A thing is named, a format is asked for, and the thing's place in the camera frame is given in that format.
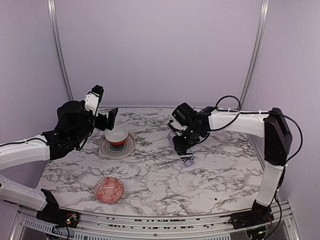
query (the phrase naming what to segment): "purple wall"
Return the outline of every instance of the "purple wall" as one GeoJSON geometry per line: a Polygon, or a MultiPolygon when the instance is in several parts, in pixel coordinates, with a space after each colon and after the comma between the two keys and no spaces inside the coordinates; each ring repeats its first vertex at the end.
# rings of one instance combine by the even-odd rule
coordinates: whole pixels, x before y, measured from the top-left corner
{"type": "MultiPolygon", "coordinates": [[[[247,110],[279,107],[304,135],[302,151],[289,162],[280,192],[289,199],[303,240],[319,236],[320,219],[320,1],[270,1],[267,29],[247,110]]],[[[294,144],[299,133],[293,124],[294,144]]],[[[255,141],[263,152],[263,142],[255,141]]]]}
{"type": "MultiPolygon", "coordinates": [[[[0,143],[52,130],[66,100],[47,2],[0,2],[0,143]]],[[[4,176],[36,186],[43,162],[12,167],[4,176]]],[[[16,207],[0,201],[0,239],[7,239],[16,207]]]]}
{"type": "Polygon", "coordinates": [[[57,0],[74,96],[95,83],[105,87],[104,106],[240,96],[260,9],[257,0],[57,0]]]}

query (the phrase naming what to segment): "red bowl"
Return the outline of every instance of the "red bowl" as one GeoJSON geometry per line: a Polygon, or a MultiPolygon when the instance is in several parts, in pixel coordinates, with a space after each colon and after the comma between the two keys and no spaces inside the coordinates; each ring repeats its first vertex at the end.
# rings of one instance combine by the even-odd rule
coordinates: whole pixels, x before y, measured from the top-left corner
{"type": "Polygon", "coordinates": [[[122,182],[115,177],[105,177],[100,179],[94,186],[96,199],[105,204],[114,204],[121,199],[125,188],[122,182]]]}

